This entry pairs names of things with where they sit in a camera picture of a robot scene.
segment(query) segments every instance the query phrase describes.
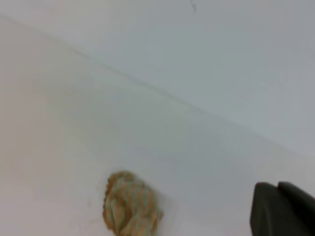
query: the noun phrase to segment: black plastic object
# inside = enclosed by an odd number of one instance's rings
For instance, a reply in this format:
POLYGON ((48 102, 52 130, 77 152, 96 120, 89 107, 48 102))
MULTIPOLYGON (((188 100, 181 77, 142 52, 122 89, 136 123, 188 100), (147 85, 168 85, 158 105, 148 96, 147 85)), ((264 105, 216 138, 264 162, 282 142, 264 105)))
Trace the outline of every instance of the black plastic object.
POLYGON ((253 236, 315 236, 315 199, 291 183, 255 186, 252 202, 253 236))

